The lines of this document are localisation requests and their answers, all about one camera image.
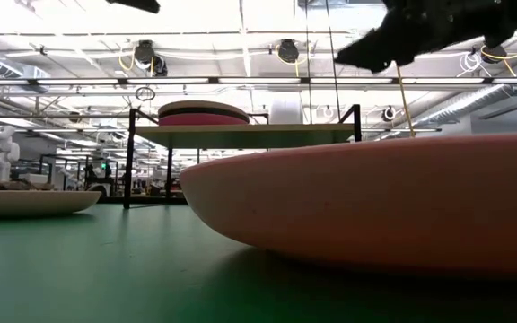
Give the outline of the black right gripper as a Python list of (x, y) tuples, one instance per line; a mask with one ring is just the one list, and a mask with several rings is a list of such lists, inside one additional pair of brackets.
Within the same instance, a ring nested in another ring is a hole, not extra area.
[(381, 0), (387, 16), (381, 26), (341, 48), (334, 62), (371, 71), (387, 69), (396, 57), (416, 57), (481, 37), (490, 48), (517, 31), (517, 0)]

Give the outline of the light pink plate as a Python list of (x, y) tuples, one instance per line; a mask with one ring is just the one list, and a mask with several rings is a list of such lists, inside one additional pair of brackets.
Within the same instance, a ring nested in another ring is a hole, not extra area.
[(517, 134), (325, 144), (181, 172), (211, 229), (371, 270), (517, 275)]

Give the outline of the hot pink plate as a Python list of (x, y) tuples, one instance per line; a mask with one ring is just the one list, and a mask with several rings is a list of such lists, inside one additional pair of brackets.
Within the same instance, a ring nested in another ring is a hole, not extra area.
[(207, 113), (186, 113), (165, 116), (159, 119), (164, 126), (244, 125), (248, 121), (225, 115)]

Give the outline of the wooden shelf board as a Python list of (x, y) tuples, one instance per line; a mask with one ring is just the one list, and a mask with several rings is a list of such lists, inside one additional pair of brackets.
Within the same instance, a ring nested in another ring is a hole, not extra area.
[(362, 140), (354, 124), (137, 127), (136, 134), (173, 149), (292, 148)]

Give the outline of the white cylinder roll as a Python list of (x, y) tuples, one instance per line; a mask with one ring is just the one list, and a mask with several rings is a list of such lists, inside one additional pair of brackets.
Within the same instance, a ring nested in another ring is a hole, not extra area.
[(302, 99), (297, 93), (277, 93), (268, 111), (270, 124), (302, 124)]

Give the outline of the cream plate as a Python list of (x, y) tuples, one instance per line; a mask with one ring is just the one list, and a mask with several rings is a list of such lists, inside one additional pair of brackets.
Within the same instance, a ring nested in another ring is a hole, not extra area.
[(0, 219), (73, 214), (100, 198), (98, 191), (0, 190)]

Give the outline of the black metal shelf frame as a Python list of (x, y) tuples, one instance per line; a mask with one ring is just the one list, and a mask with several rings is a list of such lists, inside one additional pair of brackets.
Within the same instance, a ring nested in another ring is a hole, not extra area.
[[(158, 127), (158, 120), (151, 118), (143, 111), (139, 109), (131, 109), (129, 111), (129, 127), (128, 127), (128, 138), (127, 138), (127, 159), (125, 168), (125, 182), (124, 182), (124, 196), (123, 196), (123, 207), (128, 209), (131, 205), (131, 181), (132, 181), (132, 170), (133, 170), (133, 159), (134, 159), (134, 146), (137, 127)], [(345, 115), (340, 117), (337, 123), (333, 124), (354, 124), (356, 127), (362, 130), (361, 124), (361, 107), (358, 104), (354, 104), (351, 108), (346, 111)], [(276, 124), (257, 124), (257, 125), (276, 125)], [(167, 148), (167, 179), (171, 179), (171, 167), (172, 167), (172, 154), (173, 148)]]

